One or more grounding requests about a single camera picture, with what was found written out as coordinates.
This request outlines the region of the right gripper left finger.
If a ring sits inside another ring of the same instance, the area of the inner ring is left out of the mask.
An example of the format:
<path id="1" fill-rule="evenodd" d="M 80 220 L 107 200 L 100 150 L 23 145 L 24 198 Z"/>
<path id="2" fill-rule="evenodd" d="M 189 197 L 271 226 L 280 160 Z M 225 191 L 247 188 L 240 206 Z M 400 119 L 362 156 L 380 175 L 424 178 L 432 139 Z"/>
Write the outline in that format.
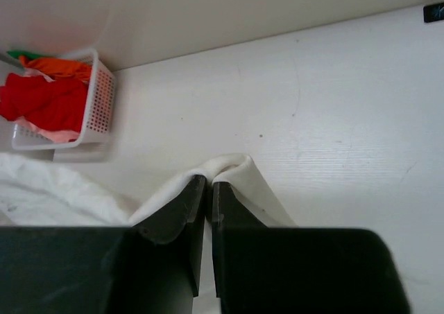
<path id="1" fill-rule="evenodd" d="M 191 313 L 198 295 L 205 221 L 205 178 L 135 225 L 119 267 L 120 313 Z"/>

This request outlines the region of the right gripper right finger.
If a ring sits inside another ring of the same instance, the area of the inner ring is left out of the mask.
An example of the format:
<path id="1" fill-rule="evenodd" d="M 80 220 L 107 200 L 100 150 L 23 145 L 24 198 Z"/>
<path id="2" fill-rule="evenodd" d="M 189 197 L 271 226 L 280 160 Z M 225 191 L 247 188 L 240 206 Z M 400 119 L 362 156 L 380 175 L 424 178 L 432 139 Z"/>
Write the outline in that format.
<path id="1" fill-rule="evenodd" d="M 226 182 L 214 185 L 212 258 L 222 313 L 290 313 L 289 244 L 296 229 L 268 227 L 235 197 Z"/>

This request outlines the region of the white t shirt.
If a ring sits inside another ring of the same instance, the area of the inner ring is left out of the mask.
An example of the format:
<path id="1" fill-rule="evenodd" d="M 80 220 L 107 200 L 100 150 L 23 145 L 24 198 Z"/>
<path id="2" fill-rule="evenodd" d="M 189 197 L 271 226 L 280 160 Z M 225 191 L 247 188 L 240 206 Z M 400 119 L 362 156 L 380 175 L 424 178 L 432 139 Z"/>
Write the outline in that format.
<path id="1" fill-rule="evenodd" d="M 195 175 L 227 182 L 243 207 L 268 226 L 295 225 L 249 155 L 221 155 L 174 175 L 143 202 L 53 162 L 1 154 L 3 226 L 134 226 L 178 197 Z"/>

